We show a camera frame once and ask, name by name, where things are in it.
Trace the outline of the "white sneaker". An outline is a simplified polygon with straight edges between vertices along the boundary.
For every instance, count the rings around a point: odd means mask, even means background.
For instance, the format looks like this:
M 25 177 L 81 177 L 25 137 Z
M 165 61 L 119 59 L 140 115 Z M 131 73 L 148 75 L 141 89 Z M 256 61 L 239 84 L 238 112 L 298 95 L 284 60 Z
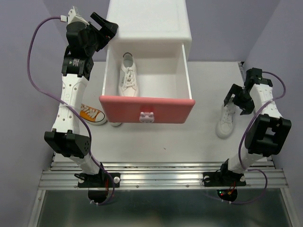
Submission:
M 138 97 L 139 87 L 137 83 L 137 68 L 134 57 L 126 52 L 123 55 L 118 82 L 118 92 L 120 96 Z
M 234 115 L 236 113 L 236 105 L 231 98 L 226 105 L 221 107 L 220 120 L 216 125 L 216 135 L 221 139 L 230 137 L 234 129 Z

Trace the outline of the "pink drawer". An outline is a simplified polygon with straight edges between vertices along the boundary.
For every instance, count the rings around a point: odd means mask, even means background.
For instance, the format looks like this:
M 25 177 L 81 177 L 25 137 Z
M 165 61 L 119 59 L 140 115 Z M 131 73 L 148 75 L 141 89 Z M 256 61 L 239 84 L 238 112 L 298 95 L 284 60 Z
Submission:
M 137 97 L 119 94 L 121 63 L 126 52 L 133 55 L 137 67 Z M 196 103 L 184 44 L 110 46 L 99 101 L 110 122 L 184 123 Z

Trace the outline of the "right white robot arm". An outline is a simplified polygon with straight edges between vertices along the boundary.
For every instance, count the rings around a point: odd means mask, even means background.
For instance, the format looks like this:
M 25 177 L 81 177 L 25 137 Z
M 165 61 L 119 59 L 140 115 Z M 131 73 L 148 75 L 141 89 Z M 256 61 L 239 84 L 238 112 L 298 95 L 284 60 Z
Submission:
M 277 155 L 288 136 L 292 123 L 279 112 L 275 101 L 285 93 L 273 97 L 273 83 L 264 78 L 265 71 L 251 68 L 246 71 L 243 86 L 233 84 L 222 107 L 221 119 L 216 129 L 220 138 L 230 135 L 235 108 L 242 115 L 254 113 L 239 144 L 238 153 L 227 159 L 215 172 L 204 172 L 202 185 L 206 187 L 245 186 L 244 172 L 264 157 Z

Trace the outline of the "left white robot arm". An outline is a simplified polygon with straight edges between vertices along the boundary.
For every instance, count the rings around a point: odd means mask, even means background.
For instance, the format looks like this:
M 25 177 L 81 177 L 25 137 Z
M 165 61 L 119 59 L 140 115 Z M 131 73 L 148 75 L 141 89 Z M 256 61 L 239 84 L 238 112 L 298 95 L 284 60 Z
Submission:
M 62 94 L 59 109 L 51 131 L 45 132 L 44 139 L 58 154 L 69 158 L 82 170 L 75 176 L 79 187 L 119 187 L 119 173 L 109 174 L 91 152 L 91 135 L 80 134 L 79 123 L 83 121 L 80 108 L 84 91 L 89 82 L 94 62 L 93 55 L 103 49 L 116 35 L 118 24 L 108 22 L 96 13 L 91 14 L 101 29 L 72 8 L 68 16 L 66 47 L 62 64 Z

